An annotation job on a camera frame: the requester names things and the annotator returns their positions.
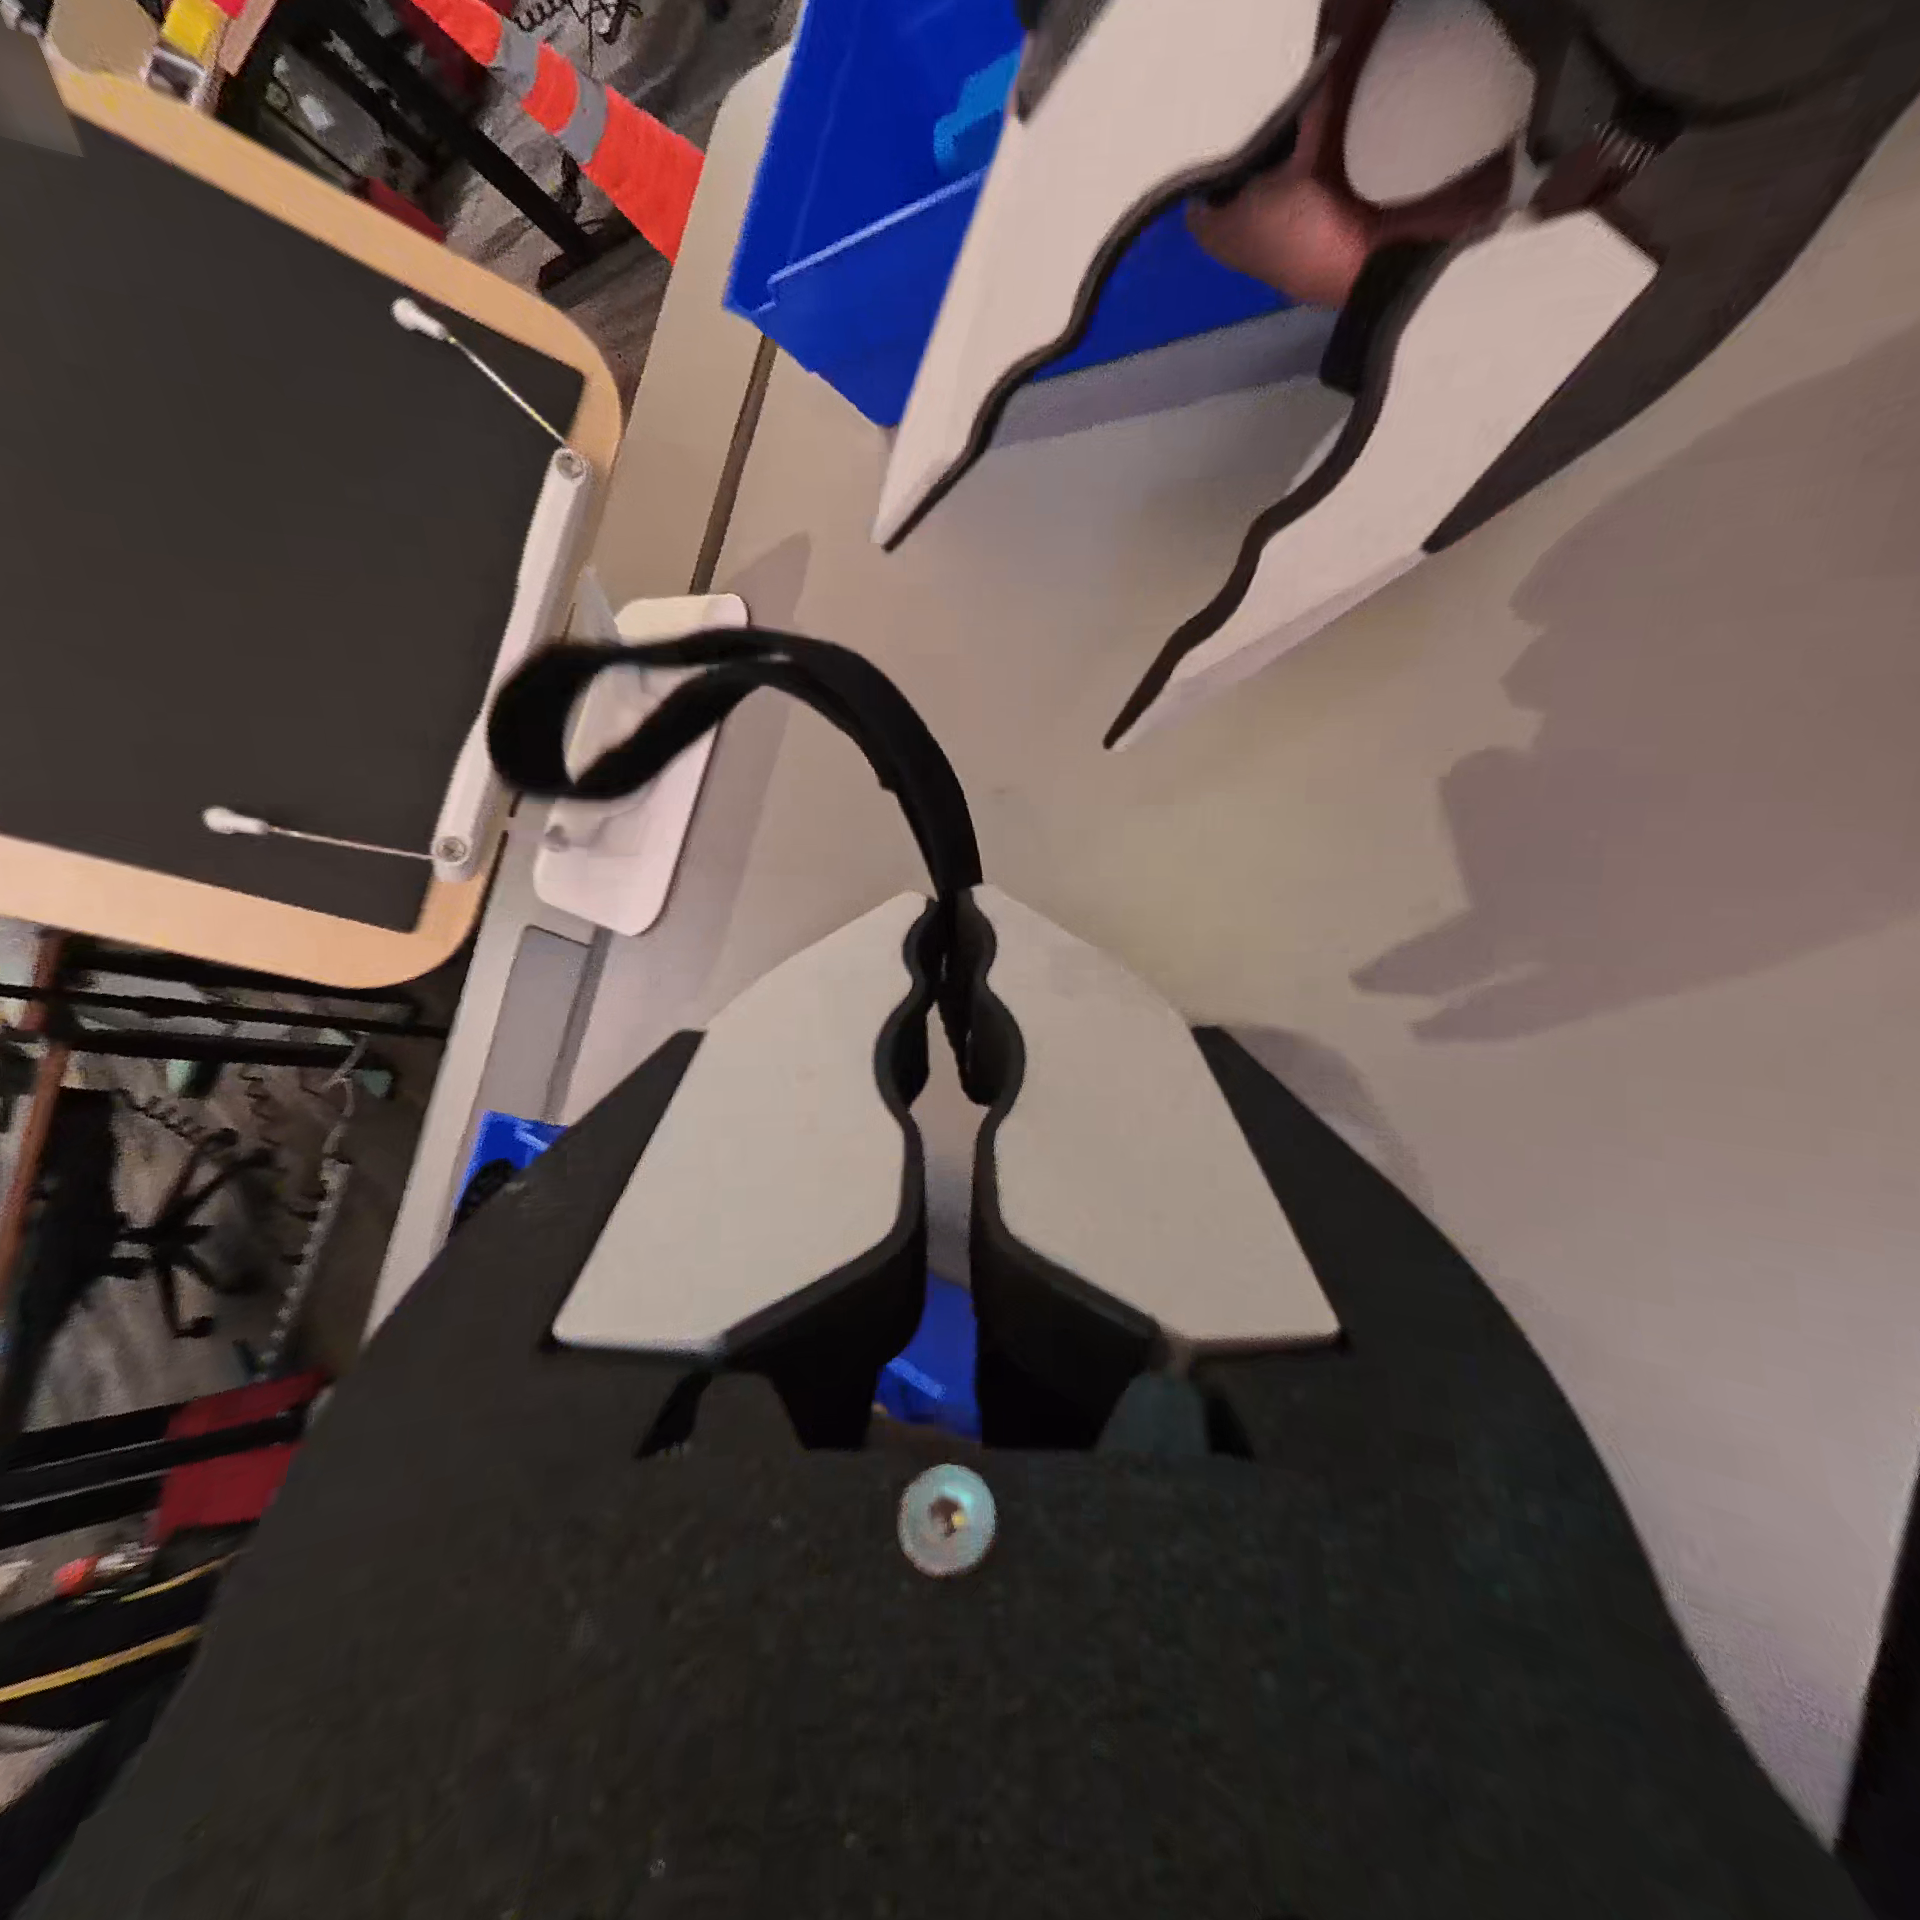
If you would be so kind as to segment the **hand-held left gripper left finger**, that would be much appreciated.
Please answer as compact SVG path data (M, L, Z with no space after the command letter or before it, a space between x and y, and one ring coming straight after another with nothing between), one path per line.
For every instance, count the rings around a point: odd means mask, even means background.
M923 1314L938 904L881 902L695 1036L562 1299L566 1349L768 1380L807 1448L863 1444Z

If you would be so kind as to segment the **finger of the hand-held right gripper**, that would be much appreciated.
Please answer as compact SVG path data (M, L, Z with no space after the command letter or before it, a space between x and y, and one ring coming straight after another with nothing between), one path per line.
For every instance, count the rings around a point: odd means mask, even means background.
M1495 11L1380 11L1317 149L1366 214L1452 204L1356 268L1317 366L1345 409L1250 524L1216 593L1118 710L1119 751L1263 670L1419 566L1442 524L1651 287L1605 214L1662 151L1577 19L1525 51Z
M1292 131L1338 38L1320 2L1019 4L1019 63L876 497L895 549L1080 344L1119 255Z

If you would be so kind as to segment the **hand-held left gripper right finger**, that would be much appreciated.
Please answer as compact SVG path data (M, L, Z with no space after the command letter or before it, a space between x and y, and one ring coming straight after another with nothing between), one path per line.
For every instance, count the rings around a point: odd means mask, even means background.
M993 884L959 905L984 1440L1089 1448L1155 1373L1331 1348L1329 1293L1187 1018Z

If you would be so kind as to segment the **blue plastic bin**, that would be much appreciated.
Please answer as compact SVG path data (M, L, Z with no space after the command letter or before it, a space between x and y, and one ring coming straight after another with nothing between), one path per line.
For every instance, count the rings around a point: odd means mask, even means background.
M480 1208L509 1187L563 1125L483 1110L451 1196L443 1235L451 1238ZM967 1290L928 1269L911 1338L876 1373L874 1405L888 1420L975 1442L982 1416L975 1391L978 1321Z
M941 178L932 128L1018 49L1012 4L807 4L725 290L798 368L895 427L987 165ZM1086 334L1008 405L995 444L1060 437L1312 375L1331 315L1204 251L1173 204L1116 262Z

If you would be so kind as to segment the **person's right hand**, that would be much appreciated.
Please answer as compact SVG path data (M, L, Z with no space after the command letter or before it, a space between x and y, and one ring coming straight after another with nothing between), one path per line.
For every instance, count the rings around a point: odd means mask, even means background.
M1256 278L1297 306L1345 304L1374 229L1363 212L1307 176L1271 172L1213 204L1185 208L1193 239L1224 268Z

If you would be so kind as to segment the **orange traffic cone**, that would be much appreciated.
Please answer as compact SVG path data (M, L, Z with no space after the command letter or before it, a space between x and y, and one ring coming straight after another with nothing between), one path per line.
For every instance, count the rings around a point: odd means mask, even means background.
M494 4L416 2L413 9L505 90L647 248L678 262L705 164L692 139Z

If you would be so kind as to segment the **red bag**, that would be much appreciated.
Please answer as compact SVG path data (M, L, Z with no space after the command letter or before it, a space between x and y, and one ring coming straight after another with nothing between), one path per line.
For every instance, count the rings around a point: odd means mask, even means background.
M159 1440L174 1448L217 1442L221 1450L201 1450L165 1469L147 1542L253 1525L283 1484L308 1413L328 1388L330 1376L310 1368L181 1404Z

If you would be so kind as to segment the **black office chair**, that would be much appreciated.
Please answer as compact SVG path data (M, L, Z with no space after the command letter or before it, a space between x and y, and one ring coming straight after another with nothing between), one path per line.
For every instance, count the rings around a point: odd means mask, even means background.
M140 1220L116 1197L116 1114L118 1100L105 1089L69 1088L53 1104L3 1315L3 1355L17 1368L42 1360L105 1279L154 1283L159 1318L175 1340L207 1338L215 1327L212 1314L183 1308L181 1282L225 1290L201 1253L212 1230L207 1208L271 1155L240 1151L229 1127L194 1137L156 1211Z

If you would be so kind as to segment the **wood-rimmed black tablet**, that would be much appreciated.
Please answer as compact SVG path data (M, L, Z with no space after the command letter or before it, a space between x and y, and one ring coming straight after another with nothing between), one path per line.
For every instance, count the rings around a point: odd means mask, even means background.
M581 327L3 25L2 896L331 987L467 938L485 711L621 429Z

